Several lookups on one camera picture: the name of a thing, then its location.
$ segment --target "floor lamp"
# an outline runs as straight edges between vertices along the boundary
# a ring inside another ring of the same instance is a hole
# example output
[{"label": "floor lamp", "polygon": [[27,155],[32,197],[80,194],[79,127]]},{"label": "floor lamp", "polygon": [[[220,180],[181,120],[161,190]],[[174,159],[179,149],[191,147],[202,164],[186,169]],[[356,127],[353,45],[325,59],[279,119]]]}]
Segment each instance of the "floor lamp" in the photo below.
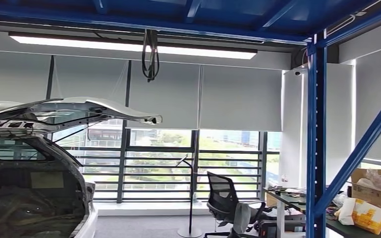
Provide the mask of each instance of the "floor lamp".
[{"label": "floor lamp", "polygon": [[188,161],[185,160],[187,157],[188,157],[188,155],[186,154],[176,164],[176,167],[177,167],[177,166],[179,166],[179,164],[181,164],[183,162],[189,166],[189,168],[190,168],[190,180],[191,180],[191,182],[190,182],[190,195],[191,196],[190,196],[190,210],[189,210],[189,226],[178,229],[178,234],[181,237],[185,237],[185,238],[196,238],[196,237],[200,237],[202,235],[202,231],[200,229],[192,226],[193,176],[194,176],[194,174],[193,174],[193,166]]}]

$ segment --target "led panel light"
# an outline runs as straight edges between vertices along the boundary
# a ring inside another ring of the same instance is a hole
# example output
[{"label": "led panel light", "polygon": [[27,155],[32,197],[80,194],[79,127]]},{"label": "led panel light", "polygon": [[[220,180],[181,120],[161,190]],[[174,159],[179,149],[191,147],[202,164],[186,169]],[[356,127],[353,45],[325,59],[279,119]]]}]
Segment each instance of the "led panel light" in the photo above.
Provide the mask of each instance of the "led panel light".
[{"label": "led panel light", "polygon": [[[32,44],[32,45],[43,45],[43,46],[61,46],[61,47],[77,47],[77,48],[90,48],[90,49],[101,49],[101,50],[115,50],[115,51],[134,51],[142,52],[142,43],[134,41],[133,43],[122,43],[121,40],[114,42],[114,40],[103,41],[96,40],[89,37],[69,37],[65,39],[63,36],[52,36],[52,35],[38,35],[38,34],[27,34],[27,35],[16,35],[10,33],[9,36],[22,44]],[[164,46],[162,43],[158,46],[158,52],[161,54],[173,54],[173,55],[185,55],[185,56],[202,56],[202,57],[218,57],[218,58],[230,58],[230,59],[242,59],[250,60],[252,59],[257,50],[247,50],[247,49],[236,49],[236,51],[220,50],[217,49],[202,49],[202,48],[186,48],[180,46],[175,46],[175,44],[169,44],[172,46]]]}]

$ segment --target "lamp base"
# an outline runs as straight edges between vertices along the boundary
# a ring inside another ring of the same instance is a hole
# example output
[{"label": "lamp base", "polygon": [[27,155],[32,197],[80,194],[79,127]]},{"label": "lamp base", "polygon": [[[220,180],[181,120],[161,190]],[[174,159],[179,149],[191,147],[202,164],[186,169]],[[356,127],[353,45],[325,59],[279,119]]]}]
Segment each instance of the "lamp base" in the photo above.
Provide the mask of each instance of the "lamp base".
[{"label": "lamp base", "polygon": [[202,231],[198,228],[192,227],[190,233],[189,233],[189,227],[183,227],[178,229],[178,234],[181,237],[185,238],[196,238],[200,237],[202,235]]}]

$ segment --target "car trunk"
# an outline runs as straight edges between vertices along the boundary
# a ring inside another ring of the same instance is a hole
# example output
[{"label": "car trunk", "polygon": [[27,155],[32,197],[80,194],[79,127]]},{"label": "car trunk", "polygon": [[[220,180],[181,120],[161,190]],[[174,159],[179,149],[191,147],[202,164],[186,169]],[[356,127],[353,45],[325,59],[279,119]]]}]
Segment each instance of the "car trunk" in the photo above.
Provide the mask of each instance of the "car trunk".
[{"label": "car trunk", "polygon": [[26,139],[19,145],[17,140],[10,145],[3,142],[0,141],[0,238],[74,236],[74,230],[88,214],[85,183],[72,172],[75,165],[63,154],[57,153],[56,158],[50,150],[40,151],[40,144],[46,143],[40,138]]}]

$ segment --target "window sill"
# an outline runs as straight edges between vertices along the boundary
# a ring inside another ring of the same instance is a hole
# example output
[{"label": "window sill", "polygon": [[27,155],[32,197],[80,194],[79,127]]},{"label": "window sill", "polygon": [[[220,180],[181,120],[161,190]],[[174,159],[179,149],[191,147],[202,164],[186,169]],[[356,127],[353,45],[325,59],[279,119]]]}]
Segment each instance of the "window sill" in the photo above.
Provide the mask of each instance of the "window sill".
[{"label": "window sill", "polygon": [[[188,215],[188,202],[94,202],[99,216]],[[193,205],[194,215],[210,215],[206,202]]]}]

